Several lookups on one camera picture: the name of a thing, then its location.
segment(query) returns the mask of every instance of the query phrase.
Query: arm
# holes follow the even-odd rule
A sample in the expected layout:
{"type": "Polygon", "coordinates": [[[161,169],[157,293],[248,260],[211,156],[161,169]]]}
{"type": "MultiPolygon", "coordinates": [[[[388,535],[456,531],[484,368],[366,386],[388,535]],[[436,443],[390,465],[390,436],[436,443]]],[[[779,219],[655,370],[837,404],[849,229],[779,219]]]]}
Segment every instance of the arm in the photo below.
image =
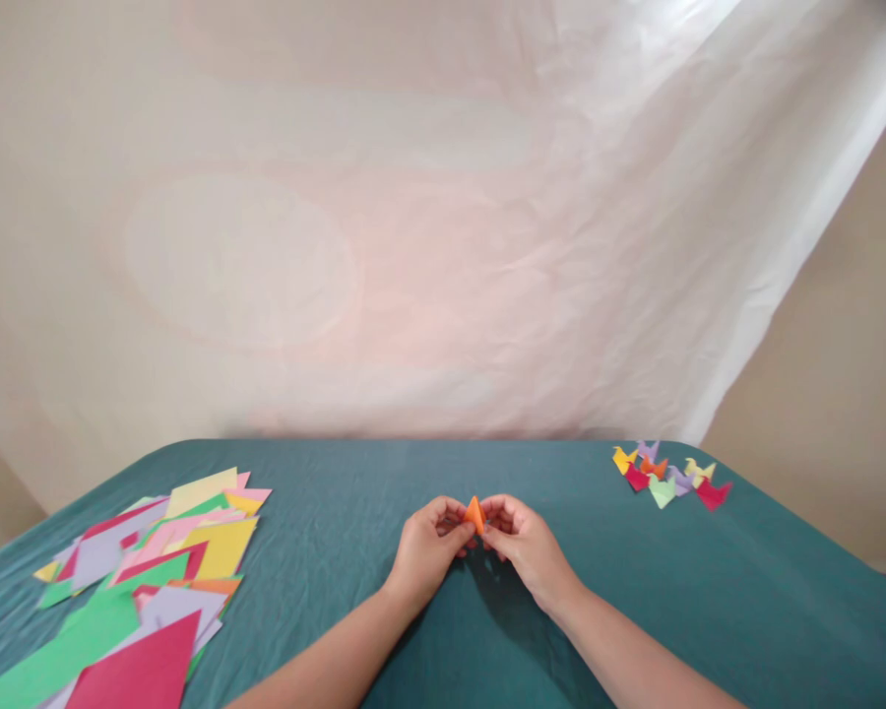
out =
{"type": "Polygon", "coordinates": [[[360,704],[407,626],[443,583],[454,557],[466,555],[463,546],[473,538],[474,526],[460,524],[465,513],[466,507],[450,497],[437,497],[413,513],[380,591],[227,709],[360,704]]]}
{"type": "Polygon", "coordinates": [[[626,615],[581,583],[537,513],[510,495],[482,502],[482,540],[515,566],[538,606],[561,628],[618,709],[741,709],[626,615]]]}

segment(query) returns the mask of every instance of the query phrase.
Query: hand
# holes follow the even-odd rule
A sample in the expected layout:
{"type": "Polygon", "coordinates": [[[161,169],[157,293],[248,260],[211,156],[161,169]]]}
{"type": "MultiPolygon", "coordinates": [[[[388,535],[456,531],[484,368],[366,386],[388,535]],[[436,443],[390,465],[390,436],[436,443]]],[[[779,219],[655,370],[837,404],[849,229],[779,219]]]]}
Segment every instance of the hand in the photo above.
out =
{"type": "Polygon", "coordinates": [[[384,589],[420,612],[440,588],[446,571],[463,546],[475,547],[472,522],[462,522],[466,505],[452,497],[437,497],[414,512],[404,524],[394,568],[384,589]]]}
{"type": "Polygon", "coordinates": [[[584,585],[548,525],[535,510],[511,495],[493,495],[480,505],[489,521],[482,535],[485,548],[494,548],[501,561],[508,558],[538,607],[555,616],[584,585]]]}

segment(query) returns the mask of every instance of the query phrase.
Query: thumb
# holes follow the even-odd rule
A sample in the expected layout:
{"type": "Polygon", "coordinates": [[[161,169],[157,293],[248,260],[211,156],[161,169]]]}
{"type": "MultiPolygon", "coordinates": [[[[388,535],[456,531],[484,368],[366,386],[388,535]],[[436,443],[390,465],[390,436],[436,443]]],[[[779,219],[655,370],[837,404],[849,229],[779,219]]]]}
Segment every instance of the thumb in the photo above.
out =
{"type": "Polygon", "coordinates": [[[466,545],[466,542],[473,538],[474,532],[475,524],[472,522],[464,522],[443,538],[446,540],[447,549],[455,556],[456,552],[463,548],[466,545]]]}
{"type": "Polygon", "coordinates": [[[518,540],[513,539],[512,535],[507,535],[502,530],[486,525],[485,532],[482,534],[482,540],[510,560],[515,555],[513,552],[515,551],[515,543],[518,540]]]}

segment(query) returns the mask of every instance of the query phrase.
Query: purple paper crane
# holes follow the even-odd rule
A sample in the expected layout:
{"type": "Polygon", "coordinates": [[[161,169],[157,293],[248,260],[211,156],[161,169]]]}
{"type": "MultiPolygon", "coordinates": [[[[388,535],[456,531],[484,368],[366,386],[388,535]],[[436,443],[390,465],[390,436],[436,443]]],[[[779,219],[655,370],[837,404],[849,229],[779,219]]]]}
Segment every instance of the purple paper crane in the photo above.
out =
{"type": "Polygon", "coordinates": [[[660,452],[660,442],[654,441],[653,445],[647,445],[646,441],[637,441],[637,459],[646,458],[651,463],[657,462],[657,453],[660,452]]]}
{"type": "Polygon", "coordinates": [[[676,478],[676,497],[682,497],[687,492],[691,492],[696,479],[695,476],[683,475],[675,466],[669,466],[666,469],[666,479],[670,478],[676,478]]]}

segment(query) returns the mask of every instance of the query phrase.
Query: left hand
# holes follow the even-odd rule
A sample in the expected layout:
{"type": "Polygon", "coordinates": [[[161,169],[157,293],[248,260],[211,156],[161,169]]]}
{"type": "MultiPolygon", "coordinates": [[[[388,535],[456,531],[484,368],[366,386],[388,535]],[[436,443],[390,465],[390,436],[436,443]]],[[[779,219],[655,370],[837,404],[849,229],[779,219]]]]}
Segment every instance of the left hand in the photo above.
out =
{"type": "Polygon", "coordinates": [[[472,522],[462,522],[466,505],[440,496],[414,512],[404,524],[394,568],[384,590],[420,612],[430,602],[453,559],[475,546],[472,522]]]}

